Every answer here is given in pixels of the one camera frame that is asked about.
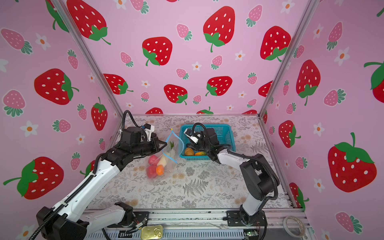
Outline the teal plastic basket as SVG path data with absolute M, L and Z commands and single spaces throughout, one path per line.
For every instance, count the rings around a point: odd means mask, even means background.
M 180 157 L 187 161 L 208 161 L 210 154 L 221 150 L 236 150 L 232 128 L 228 124 L 183 125 L 179 137 L 184 146 L 180 146 Z

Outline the magenta toy fruit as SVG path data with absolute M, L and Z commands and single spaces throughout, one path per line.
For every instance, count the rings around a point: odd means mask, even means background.
M 157 165 L 158 162 L 160 161 L 160 158 L 156 155 L 152 155 L 149 157 L 148 159 L 148 164 L 151 166 L 151 165 Z

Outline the red toy pepper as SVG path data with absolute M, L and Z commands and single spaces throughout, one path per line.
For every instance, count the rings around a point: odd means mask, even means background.
M 156 165 L 150 165 L 146 169 L 147 177 L 149 179 L 154 179 L 158 176 L 157 174 L 157 166 Z

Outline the clear zip top bag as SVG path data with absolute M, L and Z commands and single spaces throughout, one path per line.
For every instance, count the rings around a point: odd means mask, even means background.
M 148 159 L 146 174 L 152 183 L 161 182 L 171 175 L 185 147 L 184 142 L 173 129 L 165 142 L 167 146 Z

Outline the orange toy fruit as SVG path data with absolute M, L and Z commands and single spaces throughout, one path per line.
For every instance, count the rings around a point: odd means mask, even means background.
M 156 173 L 157 173 L 158 176 L 164 175 L 164 173 L 165 173 L 164 166 L 163 165 L 158 165 L 156 167 Z

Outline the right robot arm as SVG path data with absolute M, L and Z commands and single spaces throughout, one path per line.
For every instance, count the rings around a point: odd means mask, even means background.
M 254 224 L 265 204 L 278 198 L 280 180 L 263 155 L 239 154 L 231 150 L 230 144 L 212 143 L 209 137 L 202 135 L 190 137 L 189 147 L 206 152 L 207 156 L 218 164 L 241 171 L 249 192 L 240 207 L 240 220 L 244 225 Z

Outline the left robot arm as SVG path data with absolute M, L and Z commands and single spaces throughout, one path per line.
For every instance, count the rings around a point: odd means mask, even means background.
M 83 216 L 83 212 L 105 187 L 129 163 L 160 152 L 167 146 L 158 139 L 140 144 L 118 143 L 106 153 L 99 154 L 95 167 L 82 182 L 52 208 L 43 207 L 37 213 L 38 228 L 30 236 L 34 240 L 42 235 L 46 240 L 83 240 L 88 235 L 111 225 L 140 228 L 143 223 L 137 220 L 133 207 L 123 202 Z

